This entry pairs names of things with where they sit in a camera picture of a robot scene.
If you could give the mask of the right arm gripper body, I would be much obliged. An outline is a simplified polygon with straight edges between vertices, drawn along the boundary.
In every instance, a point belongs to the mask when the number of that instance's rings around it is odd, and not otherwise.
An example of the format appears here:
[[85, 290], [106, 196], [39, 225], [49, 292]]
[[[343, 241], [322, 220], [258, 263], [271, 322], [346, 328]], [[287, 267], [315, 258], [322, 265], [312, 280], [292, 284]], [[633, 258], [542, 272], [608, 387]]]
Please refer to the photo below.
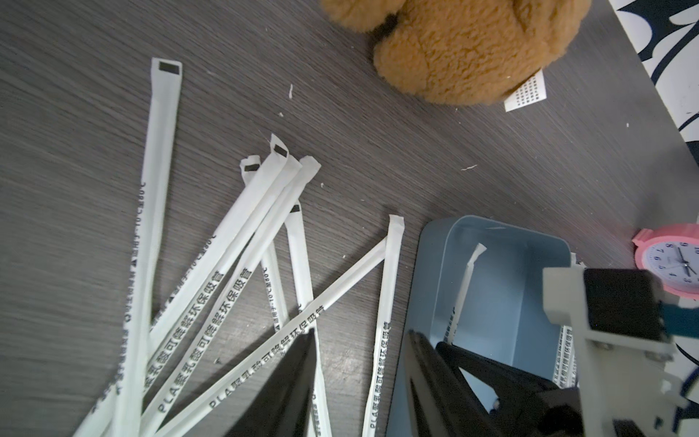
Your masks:
[[[577, 389], [562, 389], [546, 378], [446, 342], [436, 352], [456, 379], [465, 400], [461, 417], [475, 436], [583, 436]], [[486, 409], [464, 373], [493, 389], [497, 403]]]

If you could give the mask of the pink alarm clock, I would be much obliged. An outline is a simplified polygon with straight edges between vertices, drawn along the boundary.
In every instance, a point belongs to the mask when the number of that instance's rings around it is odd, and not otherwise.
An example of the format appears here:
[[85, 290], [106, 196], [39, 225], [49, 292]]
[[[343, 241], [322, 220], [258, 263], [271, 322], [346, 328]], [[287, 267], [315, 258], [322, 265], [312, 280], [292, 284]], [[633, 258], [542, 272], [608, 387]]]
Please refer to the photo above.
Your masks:
[[668, 225], [641, 229], [632, 239], [635, 264], [657, 276], [664, 290], [698, 299], [698, 225]]

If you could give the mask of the blue storage box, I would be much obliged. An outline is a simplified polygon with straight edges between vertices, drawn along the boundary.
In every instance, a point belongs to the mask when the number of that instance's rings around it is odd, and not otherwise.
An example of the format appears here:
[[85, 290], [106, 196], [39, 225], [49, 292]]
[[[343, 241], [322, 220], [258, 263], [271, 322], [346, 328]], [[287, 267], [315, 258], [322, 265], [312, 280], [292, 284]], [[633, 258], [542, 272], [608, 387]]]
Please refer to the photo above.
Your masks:
[[405, 331], [431, 345], [446, 338], [467, 263], [477, 246], [455, 346], [553, 380], [561, 328], [542, 303], [542, 272], [568, 268], [571, 251], [557, 237], [464, 216], [430, 222], [420, 235]]

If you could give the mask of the white paper-wrapped straw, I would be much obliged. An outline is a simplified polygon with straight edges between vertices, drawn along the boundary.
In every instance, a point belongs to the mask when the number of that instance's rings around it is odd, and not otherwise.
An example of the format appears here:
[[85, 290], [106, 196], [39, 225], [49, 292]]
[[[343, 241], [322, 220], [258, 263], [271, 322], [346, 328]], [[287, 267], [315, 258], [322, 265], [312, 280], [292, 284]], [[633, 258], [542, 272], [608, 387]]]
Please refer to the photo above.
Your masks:
[[272, 359], [287, 351], [296, 338], [308, 332], [320, 316], [346, 294], [372, 269], [385, 260], [387, 240], [380, 241], [299, 315], [267, 339], [235, 368], [222, 376], [205, 393], [156, 432], [156, 437], [183, 436], [222, 402], [231, 397], [246, 380]]
[[[269, 145], [270, 154], [257, 170], [261, 176], [253, 178], [240, 194], [217, 227], [206, 252], [200, 254], [196, 265], [193, 263], [190, 266], [187, 280], [171, 296], [173, 299], [154, 322], [149, 333], [150, 361], [147, 364], [144, 393], [156, 382], [273, 203], [299, 173], [300, 162], [289, 154], [289, 149], [279, 137], [271, 134]], [[194, 359], [194, 364], [189, 364], [191, 360], [187, 358], [181, 360], [178, 369], [147, 406], [138, 436], [155, 436], [199, 360]], [[87, 417], [74, 436], [105, 436], [107, 424], [111, 424], [111, 419], [107, 420], [107, 401], [115, 400], [116, 389], [111, 389], [107, 398], [98, 403], [96, 411]]]
[[383, 260], [382, 285], [373, 351], [371, 387], [363, 418], [362, 436], [374, 436], [377, 430], [380, 398], [388, 358], [391, 316], [398, 275], [400, 249], [405, 231], [404, 218], [391, 215]]
[[[251, 155], [240, 162], [240, 172], [247, 186], [260, 167], [260, 157]], [[279, 262], [274, 241], [264, 252], [260, 266], [268, 295], [269, 307], [275, 331], [279, 331], [289, 321], [289, 311], [281, 283]]]
[[469, 260], [466, 263], [466, 268], [462, 277], [462, 283], [460, 285], [459, 292], [453, 305], [453, 312], [451, 313], [451, 318], [444, 335], [444, 341], [447, 342], [447, 344], [453, 344], [458, 330], [459, 320], [462, 315], [464, 302], [469, 291], [471, 279], [473, 278], [475, 263], [477, 262], [478, 258], [480, 258], [482, 254], [484, 254], [485, 251], [487, 251], [487, 248], [481, 243], [478, 243], [473, 251], [473, 254], [471, 255], [471, 258], [469, 258]]
[[[314, 300], [314, 293], [300, 202], [296, 202], [292, 207], [289, 216], [287, 216], [285, 220], [285, 226], [287, 229], [287, 238], [289, 242], [289, 256], [291, 256], [291, 267], [297, 297], [297, 305], [299, 307], [299, 312], [302, 312], [306, 309], [308, 304]], [[316, 370], [311, 399], [311, 418], [313, 420], [314, 431], [310, 432], [309, 436], [331, 437], [331, 421], [329, 420], [327, 394], [321, 367], [320, 339], [318, 331], [315, 331], [315, 338]]]
[[176, 370], [171, 373], [143, 413], [140, 426], [142, 436], [155, 435], [163, 424], [240, 293], [245, 289], [264, 251], [274, 240], [306, 185], [319, 170], [320, 163], [313, 157], [289, 160], [283, 168], [281, 182], [275, 181], [272, 184], [270, 200], [264, 200], [262, 207], [253, 212], [240, 234], [224, 253], [216, 266], [216, 272], [225, 275], [233, 271], [229, 282], [212, 306], [207, 323], [201, 327]]
[[151, 61], [151, 100], [138, 191], [132, 256], [134, 284], [127, 296], [123, 349], [116, 377], [112, 436], [138, 436], [149, 360], [152, 288], [162, 240], [170, 164], [178, 116], [183, 67], [178, 61]]

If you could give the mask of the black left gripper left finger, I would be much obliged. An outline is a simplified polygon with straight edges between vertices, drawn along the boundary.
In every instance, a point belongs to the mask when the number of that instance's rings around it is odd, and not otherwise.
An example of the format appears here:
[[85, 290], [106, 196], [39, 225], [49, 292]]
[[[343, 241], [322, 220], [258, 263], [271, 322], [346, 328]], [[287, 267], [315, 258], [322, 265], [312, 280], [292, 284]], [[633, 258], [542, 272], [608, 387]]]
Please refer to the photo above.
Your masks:
[[305, 436], [317, 369], [315, 331], [300, 335], [229, 436]]

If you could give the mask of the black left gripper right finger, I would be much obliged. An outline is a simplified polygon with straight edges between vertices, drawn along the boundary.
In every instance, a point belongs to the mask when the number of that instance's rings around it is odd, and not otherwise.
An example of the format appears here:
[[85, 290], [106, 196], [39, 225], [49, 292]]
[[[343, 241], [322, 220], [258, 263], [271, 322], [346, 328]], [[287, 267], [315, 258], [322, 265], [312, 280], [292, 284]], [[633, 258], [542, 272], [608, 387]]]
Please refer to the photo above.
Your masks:
[[408, 331], [404, 371], [413, 436], [501, 436], [480, 401], [460, 382], [428, 338]]

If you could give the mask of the brown teddy bear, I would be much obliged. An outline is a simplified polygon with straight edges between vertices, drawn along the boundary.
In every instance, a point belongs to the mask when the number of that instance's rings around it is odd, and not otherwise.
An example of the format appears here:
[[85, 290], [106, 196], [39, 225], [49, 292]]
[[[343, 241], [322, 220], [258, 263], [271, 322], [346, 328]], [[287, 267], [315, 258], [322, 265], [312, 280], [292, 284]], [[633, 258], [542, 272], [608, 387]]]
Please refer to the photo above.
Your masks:
[[396, 19], [372, 63], [398, 91], [440, 105], [502, 102], [561, 58], [591, 4], [576, 0], [323, 1], [334, 23], [368, 33]]

